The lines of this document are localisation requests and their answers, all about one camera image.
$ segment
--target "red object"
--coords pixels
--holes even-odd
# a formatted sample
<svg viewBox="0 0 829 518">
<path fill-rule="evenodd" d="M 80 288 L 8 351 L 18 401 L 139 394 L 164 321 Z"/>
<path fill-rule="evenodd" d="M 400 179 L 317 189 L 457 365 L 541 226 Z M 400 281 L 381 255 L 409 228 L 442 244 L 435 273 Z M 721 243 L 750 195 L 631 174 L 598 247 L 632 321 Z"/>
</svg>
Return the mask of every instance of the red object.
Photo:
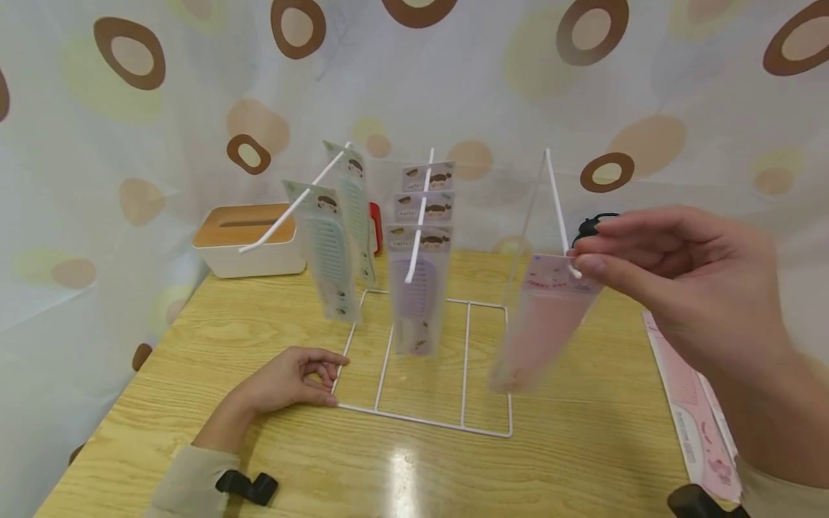
<svg viewBox="0 0 829 518">
<path fill-rule="evenodd" d="M 383 224 L 380 221 L 380 207 L 376 203 L 369 203 L 368 209 L 369 215 L 374 220 L 374 233 L 376 236 L 376 242 L 372 243 L 376 246 L 374 255 L 380 255 L 380 251 L 383 250 Z"/>
</svg>

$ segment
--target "hand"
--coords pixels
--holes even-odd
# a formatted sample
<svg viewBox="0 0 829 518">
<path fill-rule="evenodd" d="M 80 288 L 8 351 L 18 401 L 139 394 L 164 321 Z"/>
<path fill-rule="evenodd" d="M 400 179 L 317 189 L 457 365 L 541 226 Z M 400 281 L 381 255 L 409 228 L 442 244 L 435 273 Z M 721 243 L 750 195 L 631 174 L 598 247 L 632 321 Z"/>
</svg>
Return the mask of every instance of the hand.
<svg viewBox="0 0 829 518">
<path fill-rule="evenodd" d="M 688 206 L 631 211 L 596 229 L 569 252 L 576 268 L 647 307 L 699 372 L 752 383 L 794 354 L 764 232 Z"/>
<path fill-rule="evenodd" d="M 274 412 L 294 403 L 337 406 L 331 394 L 337 367 L 345 356 L 325 349 L 292 346 L 243 381 L 233 391 L 257 414 Z M 310 377 L 318 374 L 322 382 Z"/>
</svg>

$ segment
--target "tissue box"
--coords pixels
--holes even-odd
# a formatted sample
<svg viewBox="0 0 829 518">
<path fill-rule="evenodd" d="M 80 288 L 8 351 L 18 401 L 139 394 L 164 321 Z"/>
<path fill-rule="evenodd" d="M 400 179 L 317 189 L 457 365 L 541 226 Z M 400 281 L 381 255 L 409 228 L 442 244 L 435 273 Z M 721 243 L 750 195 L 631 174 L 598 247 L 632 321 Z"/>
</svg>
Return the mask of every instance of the tissue box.
<svg viewBox="0 0 829 518">
<path fill-rule="evenodd" d="M 193 248 L 216 277 L 299 274 L 305 270 L 305 259 L 293 217 L 259 248 L 239 253 L 241 246 L 262 237 L 288 207 L 287 203 L 216 207 L 193 236 Z"/>
</svg>

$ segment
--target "sleeve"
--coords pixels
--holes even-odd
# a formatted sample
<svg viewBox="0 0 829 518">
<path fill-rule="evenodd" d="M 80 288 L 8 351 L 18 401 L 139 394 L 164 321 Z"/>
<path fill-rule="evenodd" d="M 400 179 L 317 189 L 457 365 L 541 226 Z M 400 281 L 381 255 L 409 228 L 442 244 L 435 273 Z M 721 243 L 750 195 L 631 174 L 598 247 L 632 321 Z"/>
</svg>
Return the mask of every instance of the sleeve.
<svg viewBox="0 0 829 518">
<path fill-rule="evenodd" d="M 800 486 L 771 477 L 737 457 L 737 474 L 743 483 L 741 503 L 751 518 L 826 518 L 829 489 Z"/>
<path fill-rule="evenodd" d="M 143 518 L 221 518 L 227 495 L 215 485 L 229 469 L 239 469 L 238 455 L 187 445 L 159 482 Z"/>
</svg>

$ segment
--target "white plastic hook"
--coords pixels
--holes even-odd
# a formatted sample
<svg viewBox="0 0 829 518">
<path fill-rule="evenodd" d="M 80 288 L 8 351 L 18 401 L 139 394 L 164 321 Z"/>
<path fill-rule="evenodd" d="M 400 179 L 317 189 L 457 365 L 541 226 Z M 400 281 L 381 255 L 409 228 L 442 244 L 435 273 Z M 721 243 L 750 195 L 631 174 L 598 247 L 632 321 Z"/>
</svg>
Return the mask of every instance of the white plastic hook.
<svg viewBox="0 0 829 518">
<path fill-rule="evenodd" d="M 351 147 L 351 143 L 346 142 L 346 145 L 344 146 L 344 148 L 348 149 L 350 147 Z M 328 163 L 327 166 L 325 166 L 325 169 L 323 169 L 322 172 L 319 173 L 319 176 L 317 176 L 314 179 L 314 181 L 311 182 L 311 185 L 313 185 L 313 186 L 317 185 L 325 177 L 325 175 L 327 175 L 328 172 L 331 171 L 331 169 L 334 167 L 334 164 L 336 164 L 340 160 L 340 158 L 342 158 L 342 156 L 344 154 L 345 154 L 345 152 L 340 151 L 334 157 L 334 159 L 331 160 Z M 271 225 L 270 228 L 264 234 L 262 234 L 262 237 L 260 237 L 258 241 L 256 241 L 255 243 L 246 244 L 245 246 L 243 246 L 242 248 L 239 249 L 239 253 L 244 254 L 245 252 L 250 252 L 252 249 L 259 248 L 262 244 L 264 244 L 267 240 L 269 240 L 270 236 L 274 235 L 274 232 L 276 232 L 276 230 L 280 226 L 282 226 L 282 224 L 291 216 L 291 214 L 293 214 L 293 211 L 296 210 L 296 208 L 299 206 L 299 204 L 303 202 L 303 200 L 308 196 L 308 194 L 310 192 L 311 192 L 311 189 L 306 189 L 305 191 L 303 191 L 303 193 L 301 195 L 299 195 L 297 200 L 294 203 L 292 203 L 290 207 L 288 207 L 288 209 L 285 211 L 285 213 L 282 214 L 279 217 L 279 219 L 276 220 L 276 222 L 273 225 Z"/>
<path fill-rule="evenodd" d="M 429 163 L 434 161 L 434 148 L 429 152 Z M 432 179 L 432 167 L 426 170 L 426 180 L 424 181 L 423 190 L 429 192 L 429 181 Z M 423 226 L 423 216 L 426 213 L 426 196 L 420 200 L 420 212 L 417 216 L 418 227 Z M 412 258 L 409 260 L 409 272 L 404 279 L 406 284 L 412 284 L 412 279 L 415 278 L 415 265 L 417 264 L 417 253 L 420 250 L 420 236 L 422 231 L 420 228 L 414 233 L 414 248 L 412 248 Z"/>
<path fill-rule="evenodd" d="M 550 174 L 550 184 L 553 186 L 553 202 L 555 203 L 555 214 L 558 216 L 559 220 L 559 233 L 561 234 L 561 248 L 564 250 L 565 254 L 567 250 L 570 249 L 570 242 L 567 240 L 567 229 L 565 228 L 565 217 L 561 213 L 561 202 L 559 201 L 559 189 L 555 186 L 555 174 L 553 173 L 553 162 L 550 160 L 550 148 L 547 148 L 544 151 L 544 157 L 547 161 L 547 172 Z M 572 263 L 568 264 L 568 268 L 570 268 L 570 273 L 573 274 L 575 278 L 581 278 L 581 272 L 573 266 Z"/>
</svg>

